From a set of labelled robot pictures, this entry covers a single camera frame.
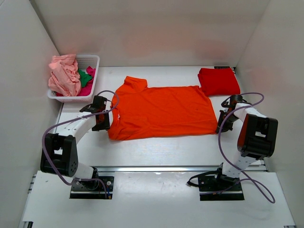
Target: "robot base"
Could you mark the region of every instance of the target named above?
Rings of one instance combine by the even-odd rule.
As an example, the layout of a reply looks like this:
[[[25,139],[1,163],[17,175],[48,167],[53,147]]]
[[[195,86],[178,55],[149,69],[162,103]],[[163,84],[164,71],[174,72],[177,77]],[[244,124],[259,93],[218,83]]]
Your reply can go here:
[[[111,200],[113,198],[113,186],[114,186],[114,176],[99,176],[105,186],[108,187],[111,196],[109,198],[105,198],[105,191],[103,186],[99,185],[95,190],[88,190],[81,183],[74,183],[71,187],[70,199],[95,199],[95,200]]]
[[[199,191],[200,192],[213,192],[221,191],[231,186],[232,183],[219,183],[214,176],[199,177]],[[225,201],[225,200],[244,200],[244,194],[241,183],[233,186],[229,190],[221,194],[199,194],[200,201]]]

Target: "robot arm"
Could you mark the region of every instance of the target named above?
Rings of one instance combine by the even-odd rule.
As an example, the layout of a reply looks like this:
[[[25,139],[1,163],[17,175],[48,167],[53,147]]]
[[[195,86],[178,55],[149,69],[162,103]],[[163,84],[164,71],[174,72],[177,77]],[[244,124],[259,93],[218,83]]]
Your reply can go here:
[[[227,100],[224,101],[222,107],[227,109],[220,111],[217,133],[219,133],[219,128],[227,114],[244,106],[251,105],[241,95],[231,96],[229,104]],[[235,111],[224,123],[222,132],[232,130],[233,123],[238,119],[243,122],[243,126],[237,141],[238,152],[234,154],[231,162],[241,170],[245,170],[255,161],[270,157],[273,154],[278,121],[262,115],[251,106]],[[231,166],[228,162],[224,162],[218,169],[217,179],[236,182],[240,173],[240,170]]]
[[[98,113],[106,108],[107,99],[102,96],[95,96],[93,103],[85,106],[80,110],[78,117]],[[68,124],[58,133],[48,133],[45,138],[47,153],[58,171],[63,176],[91,179],[98,177],[97,169],[78,162],[77,143],[87,131],[108,130],[110,129],[109,114],[100,114],[84,118]],[[62,154],[55,153],[62,149]],[[55,174],[44,153],[42,152],[40,169],[42,172]],[[82,184],[86,187],[94,188],[96,182],[84,181]]]

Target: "laundry basket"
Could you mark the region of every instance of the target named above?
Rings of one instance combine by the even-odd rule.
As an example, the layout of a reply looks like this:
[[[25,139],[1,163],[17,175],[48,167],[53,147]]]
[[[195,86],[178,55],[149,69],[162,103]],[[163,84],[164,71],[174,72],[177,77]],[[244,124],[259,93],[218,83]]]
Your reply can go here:
[[[56,99],[63,103],[84,103],[91,102],[93,99],[93,92],[97,79],[97,72],[99,66],[99,56],[95,55],[77,55],[76,60],[78,63],[78,69],[86,71],[86,69],[91,66],[91,68],[96,68],[96,72],[94,75],[93,86],[91,93],[88,96],[56,96],[56,92],[48,89],[47,96],[51,99]]]

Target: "orange garment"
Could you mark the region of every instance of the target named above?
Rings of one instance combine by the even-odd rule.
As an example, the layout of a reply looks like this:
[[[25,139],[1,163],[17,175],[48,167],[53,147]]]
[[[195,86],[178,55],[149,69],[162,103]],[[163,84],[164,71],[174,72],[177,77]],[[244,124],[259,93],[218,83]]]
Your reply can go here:
[[[215,133],[211,101],[197,85],[148,88],[147,80],[127,76],[116,93],[119,105],[113,110],[110,139]]]

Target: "pink cloth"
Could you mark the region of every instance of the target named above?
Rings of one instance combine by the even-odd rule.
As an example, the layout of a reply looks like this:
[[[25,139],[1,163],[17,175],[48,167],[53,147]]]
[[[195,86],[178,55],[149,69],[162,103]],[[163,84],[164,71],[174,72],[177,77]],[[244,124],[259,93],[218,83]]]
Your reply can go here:
[[[85,87],[81,88],[80,93],[77,96],[88,96],[91,93],[92,87],[93,87],[93,81],[95,77],[96,69],[91,68],[90,66],[86,69],[86,72],[92,76],[93,78],[88,81]],[[56,96],[63,96],[60,93],[56,93]]]
[[[77,96],[81,90],[80,75],[77,72],[78,63],[76,54],[53,56],[48,65],[51,69],[51,78],[48,87],[63,96]]]

